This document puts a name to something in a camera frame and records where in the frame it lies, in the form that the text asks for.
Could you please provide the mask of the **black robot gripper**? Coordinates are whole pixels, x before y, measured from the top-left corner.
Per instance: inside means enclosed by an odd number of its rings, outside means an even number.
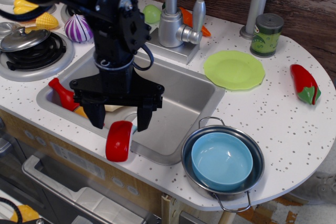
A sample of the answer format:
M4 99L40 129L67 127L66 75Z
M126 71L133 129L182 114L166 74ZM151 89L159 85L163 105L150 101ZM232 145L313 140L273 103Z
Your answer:
M83 106L91 124L103 129L104 105L135 106L138 131L149 127L152 112L162 108L164 87L140 76L134 66L125 70L100 70L98 74L71 80L74 100Z

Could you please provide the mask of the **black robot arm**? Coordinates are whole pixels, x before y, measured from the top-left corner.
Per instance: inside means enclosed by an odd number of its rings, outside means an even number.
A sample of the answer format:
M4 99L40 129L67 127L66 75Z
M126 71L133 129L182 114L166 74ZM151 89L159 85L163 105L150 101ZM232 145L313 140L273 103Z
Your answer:
M63 3L81 11L93 32L93 54L99 73L70 82L74 100L84 109L91 124L102 128L105 105L137 108L139 131L148 128L152 113L162 107L164 87L139 75L134 61L139 49L147 50L150 26L138 8L138 0L27 0L37 8L27 14L1 12L7 19L25 22Z

